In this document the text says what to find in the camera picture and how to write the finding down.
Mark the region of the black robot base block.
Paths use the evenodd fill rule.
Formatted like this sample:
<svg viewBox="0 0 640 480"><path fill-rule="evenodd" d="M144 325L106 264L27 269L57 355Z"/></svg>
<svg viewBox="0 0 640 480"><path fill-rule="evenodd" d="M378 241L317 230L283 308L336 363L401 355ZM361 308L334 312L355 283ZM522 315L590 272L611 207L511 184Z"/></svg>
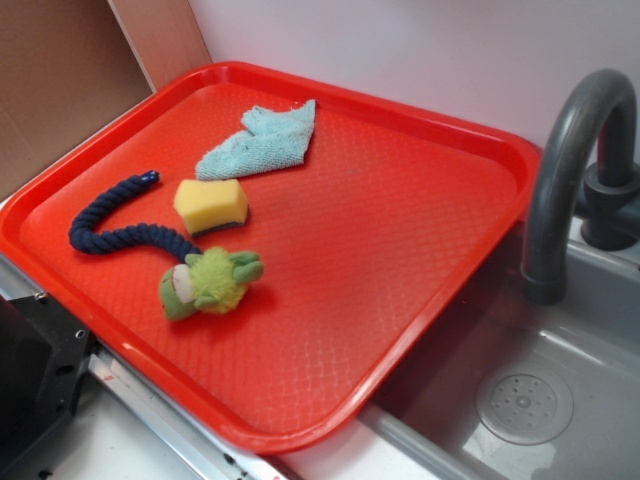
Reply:
<svg viewBox="0 0 640 480"><path fill-rule="evenodd" d="M95 337L52 297L1 300L1 473L75 415Z"/></svg>

